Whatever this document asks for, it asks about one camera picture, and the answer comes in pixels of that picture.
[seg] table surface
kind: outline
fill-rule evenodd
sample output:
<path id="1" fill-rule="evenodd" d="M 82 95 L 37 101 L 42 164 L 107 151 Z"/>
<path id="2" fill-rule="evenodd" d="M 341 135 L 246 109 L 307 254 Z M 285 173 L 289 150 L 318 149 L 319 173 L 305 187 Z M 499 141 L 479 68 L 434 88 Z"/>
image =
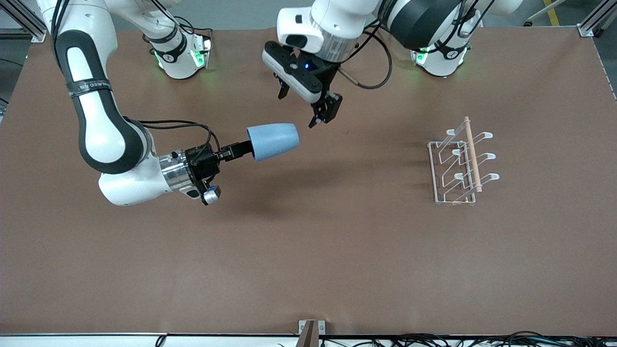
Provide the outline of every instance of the table surface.
<path id="1" fill-rule="evenodd" d="M 300 146 L 222 164 L 209 207 L 166 194 L 116 207 L 81 159 L 77 118 L 47 44 L 31 47 L 0 126 L 0 332 L 617 335 L 617 104 L 575 28 L 483 28 L 455 75 L 412 66 L 376 91 L 342 76 L 337 118 L 312 111 L 261 62 L 273 30 L 215 35 L 213 70 L 167 78 L 138 32 L 109 61 L 136 119 L 204 122 L 222 143 L 294 122 Z M 371 43 L 346 69 L 381 80 Z M 426 143 L 464 116 L 495 135 L 501 174 L 479 202 L 433 202 Z M 159 153 L 199 129 L 154 133 Z"/>

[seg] white wire rack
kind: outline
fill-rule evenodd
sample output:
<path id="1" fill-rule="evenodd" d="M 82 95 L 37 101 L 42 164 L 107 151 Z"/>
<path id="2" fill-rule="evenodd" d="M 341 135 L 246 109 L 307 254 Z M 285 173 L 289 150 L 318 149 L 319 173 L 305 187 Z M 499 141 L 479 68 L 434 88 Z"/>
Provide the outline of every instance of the white wire rack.
<path id="1" fill-rule="evenodd" d="M 465 140 L 457 140 L 463 131 Z M 435 202 L 440 205 L 473 205 L 476 193 L 481 193 L 482 187 L 489 181 L 499 179 L 497 173 L 482 176 L 479 170 L 480 165 L 497 156 L 494 153 L 476 155 L 476 144 L 493 138 L 493 134 L 482 132 L 474 137 L 469 117 L 465 117 L 458 128 L 447 130 L 445 134 L 443 141 L 428 143 Z"/>

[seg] wooden dowel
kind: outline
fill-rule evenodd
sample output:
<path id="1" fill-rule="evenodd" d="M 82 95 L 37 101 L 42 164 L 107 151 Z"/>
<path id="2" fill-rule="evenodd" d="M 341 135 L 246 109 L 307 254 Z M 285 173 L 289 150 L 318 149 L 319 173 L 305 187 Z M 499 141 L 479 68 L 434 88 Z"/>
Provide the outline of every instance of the wooden dowel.
<path id="1" fill-rule="evenodd" d="M 478 158 L 476 158 L 476 148 L 473 145 L 473 135 L 471 134 L 471 122 L 469 117 L 465 117 L 465 132 L 467 133 L 467 147 L 469 147 L 469 156 L 471 159 L 471 169 L 473 170 L 473 181 L 476 186 L 476 192 L 482 193 L 482 183 L 480 183 L 480 171 L 478 169 Z"/>

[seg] floor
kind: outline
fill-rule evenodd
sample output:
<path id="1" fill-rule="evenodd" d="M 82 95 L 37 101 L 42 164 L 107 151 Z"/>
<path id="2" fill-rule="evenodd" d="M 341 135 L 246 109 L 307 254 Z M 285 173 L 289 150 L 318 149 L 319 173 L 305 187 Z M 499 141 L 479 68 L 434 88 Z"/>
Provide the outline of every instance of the floor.
<path id="1" fill-rule="evenodd" d="M 31 8 L 36 7 L 35 0 L 25 0 Z M 282 7 L 309 6 L 313 0 L 228 0 L 212 1 L 203 6 L 201 0 L 184 0 L 175 6 L 171 12 L 192 21 L 195 27 L 212 27 L 215 30 L 264 29 L 276 26 L 278 9 Z M 509 17 L 487 15 L 485 25 L 488 27 L 514 27 L 522 25 L 533 13 L 541 10 L 545 2 L 550 0 L 523 0 L 522 5 Z M 575 25 L 580 22 L 599 3 L 599 0 L 569 0 L 555 8 L 559 25 Z M 238 12 L 239 7 L 245 10 Z M 8 16 L 0 12 L 2 27 L 16 27 Z M 117 30 L 135 30 L 135 28 L 120 18 L 114 18 Z M 535 26 L 551 25 L 548 15 L 538 18 Z M 594 38 L 598 53 L 602 59 L 607 77 L 613 85 L 617 85 L 617 24 L 612 25 L 601 38 Z M 20 64 L 27 57 L 29 41 L 0 40 L 0 58 L 12 62 L 0 61 L 0 122 L 6 102 L 17 83 L 21 72 Z"/>

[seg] black button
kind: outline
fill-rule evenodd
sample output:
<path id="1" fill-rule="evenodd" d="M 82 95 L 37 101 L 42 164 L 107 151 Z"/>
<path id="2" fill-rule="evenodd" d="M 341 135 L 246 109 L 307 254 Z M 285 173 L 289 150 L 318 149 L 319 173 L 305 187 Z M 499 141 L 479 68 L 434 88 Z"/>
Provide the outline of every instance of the black button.
<path id="1" fill-rule="evenodd" d="M 192 197 L 192 198 L 196 198 L 199 196 L 199 192 L 196 190 L 189 190 L 186 192 L 186 195 Z"/>
<path id="2" fill-rule="evenodd" d="M 287 39 L 285 39 L 286 44 L 298 48 L 303 48 L 306 46 L 307 41 L 307 37 L 304 35 L 289 35 L 287 36 Z"/>

